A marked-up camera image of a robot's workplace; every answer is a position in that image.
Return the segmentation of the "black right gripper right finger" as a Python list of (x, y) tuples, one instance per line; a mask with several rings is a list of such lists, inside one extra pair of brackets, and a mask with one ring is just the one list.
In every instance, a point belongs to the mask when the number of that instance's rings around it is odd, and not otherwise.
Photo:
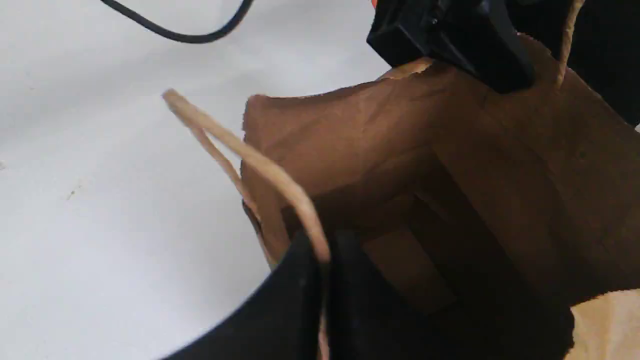
[(358, 234), (334, 230), (330, 271), (332, 360), (562, 360), (574, 315), (542, 297), (474, 213), (415, 200), (403, 228), (441, 285), (402, 296), (366, 255)]

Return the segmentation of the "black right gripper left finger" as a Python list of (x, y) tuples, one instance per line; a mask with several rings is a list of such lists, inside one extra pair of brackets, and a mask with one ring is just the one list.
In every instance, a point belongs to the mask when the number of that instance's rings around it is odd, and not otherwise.
[(315, 360), (322, 271), (299, 231), (274, 271), (229, 317), (170, 360)]

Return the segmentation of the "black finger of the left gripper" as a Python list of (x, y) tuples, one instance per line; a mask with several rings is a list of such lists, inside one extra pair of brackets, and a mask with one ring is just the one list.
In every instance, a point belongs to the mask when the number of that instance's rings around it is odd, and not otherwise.
[(427, 57), (499, 94), (535, 79), (505, 0), (379, 0), (366, 43), (392, 68)]

